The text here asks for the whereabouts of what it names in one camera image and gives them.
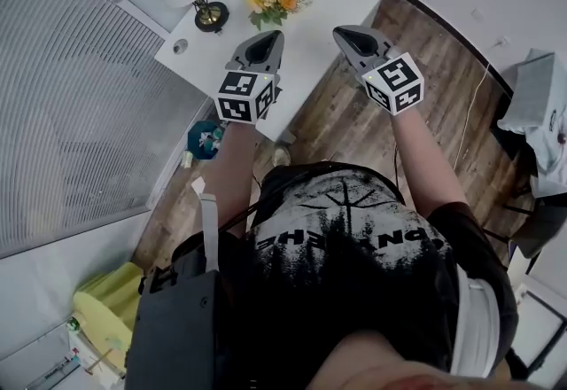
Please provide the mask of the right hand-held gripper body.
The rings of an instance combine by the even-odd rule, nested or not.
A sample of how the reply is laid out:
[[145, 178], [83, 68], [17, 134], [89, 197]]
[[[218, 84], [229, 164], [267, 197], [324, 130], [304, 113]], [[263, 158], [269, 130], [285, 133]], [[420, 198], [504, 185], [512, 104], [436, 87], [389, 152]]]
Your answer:
[[392, 116], [423, 100], [424, 78], [408, 52], [373, 68], [361, 79], [368, 97]]

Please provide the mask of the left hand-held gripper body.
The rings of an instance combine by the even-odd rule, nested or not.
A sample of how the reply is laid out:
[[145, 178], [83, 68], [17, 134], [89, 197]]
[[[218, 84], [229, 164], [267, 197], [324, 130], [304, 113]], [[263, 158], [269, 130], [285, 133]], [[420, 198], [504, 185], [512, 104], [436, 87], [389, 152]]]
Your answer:
[[227, 69], [214, 102], [223, 121], [255, 125], [276, 101], [279, 74]]

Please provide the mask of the person's left forearm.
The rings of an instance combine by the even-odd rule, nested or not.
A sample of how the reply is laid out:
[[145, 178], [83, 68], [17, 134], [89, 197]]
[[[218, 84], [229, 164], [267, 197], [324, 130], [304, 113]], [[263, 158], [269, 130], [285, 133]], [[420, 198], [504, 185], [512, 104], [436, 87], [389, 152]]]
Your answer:
[[253, 125], [230, 122], [220, 150], [206, 165], [205, 194], [216, 198], [220, 226], [250, 206], [252, 167], [258, 142], [259, 134]]

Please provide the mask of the person's right forearm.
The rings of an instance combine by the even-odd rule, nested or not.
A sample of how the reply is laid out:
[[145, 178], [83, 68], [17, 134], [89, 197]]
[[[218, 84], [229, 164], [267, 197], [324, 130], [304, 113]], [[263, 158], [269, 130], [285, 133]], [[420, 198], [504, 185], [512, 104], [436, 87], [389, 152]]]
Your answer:
[[438, 207], [467, 203], [459, 180], [416, 108], [391, 117], [392, 130], [416, 211], [428, 217]]

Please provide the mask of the teal waste bin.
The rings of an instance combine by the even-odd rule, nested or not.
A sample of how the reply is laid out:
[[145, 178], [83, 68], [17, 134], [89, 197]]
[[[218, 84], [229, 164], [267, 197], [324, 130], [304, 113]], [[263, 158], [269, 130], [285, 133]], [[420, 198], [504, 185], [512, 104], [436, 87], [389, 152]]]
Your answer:
[[197, 121], [188, 131], [186, 150], [197, 160], [212, 160], [221, 146], [224, 128], [214, 121]]

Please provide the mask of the grey folded blanket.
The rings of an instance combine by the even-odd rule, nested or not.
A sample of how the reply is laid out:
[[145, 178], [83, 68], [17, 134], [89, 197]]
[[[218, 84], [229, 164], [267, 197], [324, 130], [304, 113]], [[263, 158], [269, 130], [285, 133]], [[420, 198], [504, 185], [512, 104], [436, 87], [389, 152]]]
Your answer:
[[525, 135], [544, 123], [548, 109], [555, 54], [531, 49], [527, 59], [514, 66], [515, 82], [512, 99], [498, 127], [504, 131]]

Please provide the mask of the grey window blind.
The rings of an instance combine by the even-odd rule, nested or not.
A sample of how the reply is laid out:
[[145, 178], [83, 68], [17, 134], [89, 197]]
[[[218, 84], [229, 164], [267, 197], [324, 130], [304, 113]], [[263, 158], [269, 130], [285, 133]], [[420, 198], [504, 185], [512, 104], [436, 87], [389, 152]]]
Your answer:
[[0, 0], [0, 258], [143, 212], [204, 95], [110, 0]]

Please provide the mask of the white printed cloth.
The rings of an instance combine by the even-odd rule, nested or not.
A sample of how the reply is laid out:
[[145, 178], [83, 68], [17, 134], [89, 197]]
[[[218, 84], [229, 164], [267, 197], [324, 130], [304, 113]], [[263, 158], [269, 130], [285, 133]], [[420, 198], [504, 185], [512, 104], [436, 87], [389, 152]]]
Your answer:
[[535, 156], [537, 175], [531, 179], [534, 196], [567, 193], [567, 105], [561, 112], [552, 112], [542, 147]]

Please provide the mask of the person's black printed t-shirt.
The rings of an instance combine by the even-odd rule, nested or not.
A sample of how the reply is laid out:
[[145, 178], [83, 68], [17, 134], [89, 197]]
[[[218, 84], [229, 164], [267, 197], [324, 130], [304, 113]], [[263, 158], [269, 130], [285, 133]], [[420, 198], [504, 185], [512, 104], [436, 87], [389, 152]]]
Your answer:
[[428, 217], [377, 171], [332, 161], [275, 167], [221, 226], [229, 390], [305, 390], [334, 347], [383, 335], [404, 359], [486, 377], [518, 313], [468, 203]]

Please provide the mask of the dark grey chest pack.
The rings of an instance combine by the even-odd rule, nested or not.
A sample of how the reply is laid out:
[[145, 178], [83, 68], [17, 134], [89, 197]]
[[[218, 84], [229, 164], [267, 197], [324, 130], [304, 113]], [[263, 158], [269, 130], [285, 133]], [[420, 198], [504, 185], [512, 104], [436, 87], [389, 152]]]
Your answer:
[[219, 272], [175, 271], [174, 286], [141, 295], [125, 390], [216, 390]]

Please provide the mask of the yellow pleated lampshade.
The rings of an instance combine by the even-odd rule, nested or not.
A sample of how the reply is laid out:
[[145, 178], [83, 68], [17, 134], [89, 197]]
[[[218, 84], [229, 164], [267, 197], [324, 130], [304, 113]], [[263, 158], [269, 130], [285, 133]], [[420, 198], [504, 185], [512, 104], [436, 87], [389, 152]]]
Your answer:
[[74, 317], [94, 348], [124, 372], [144, 272], [126, 262], [113, 272], [92, 278], [73, 296]]

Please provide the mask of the thin wooden stick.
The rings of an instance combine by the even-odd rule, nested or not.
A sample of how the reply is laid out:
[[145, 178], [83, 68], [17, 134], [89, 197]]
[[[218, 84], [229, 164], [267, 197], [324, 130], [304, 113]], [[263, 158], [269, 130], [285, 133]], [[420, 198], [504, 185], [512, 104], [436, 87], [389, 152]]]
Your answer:
[[92, 374], [92, 371], [105, 360], [105, 358], [113, 351], [113, 348], [109, 348], [104, 354], [102, 354], [99, 358], [96, 359], [85, 371], [88, 374]]

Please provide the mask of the grey pen tray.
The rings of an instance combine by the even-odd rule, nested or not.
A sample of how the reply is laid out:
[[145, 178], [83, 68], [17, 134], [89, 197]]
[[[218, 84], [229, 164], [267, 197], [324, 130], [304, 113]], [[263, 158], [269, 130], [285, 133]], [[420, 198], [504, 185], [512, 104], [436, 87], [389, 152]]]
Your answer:
[[25, 386], [25, 390], [52, 390], [80, 367], [77, 356], [64, 358], [51, 370]]

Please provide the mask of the black chair frame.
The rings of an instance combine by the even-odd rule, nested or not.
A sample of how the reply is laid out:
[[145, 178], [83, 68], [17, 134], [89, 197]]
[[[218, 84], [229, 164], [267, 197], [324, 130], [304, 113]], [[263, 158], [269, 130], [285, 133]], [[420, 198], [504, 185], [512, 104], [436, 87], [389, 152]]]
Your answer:
[[486, 226], [484, 232], [509, 247], [509, 254], [520, 252], [524, 258], [535, 260], [544, 246], [557, 238], [567, 224], [567, 191], [537, 198], [529, 177], [536, 174], [536, 160], [524, 135], [502, 129], [502, 119], [510, 99], [502, 97], [498, 103], [490, 130], [509, 158], [517, 163], [516, 173], [509, 189], [498, 198], [498, 220], [511, 220], [505, 230]]

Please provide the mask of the white panel black frame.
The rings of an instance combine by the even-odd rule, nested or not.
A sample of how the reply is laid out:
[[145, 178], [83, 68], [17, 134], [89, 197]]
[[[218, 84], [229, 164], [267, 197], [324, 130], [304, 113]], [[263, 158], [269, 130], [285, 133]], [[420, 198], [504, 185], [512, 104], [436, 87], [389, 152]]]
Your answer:
[[532, 279], [515, 296], [519, 322], [512, 348], [528, 381], [547, 389], [567, 386], [567, 299]]

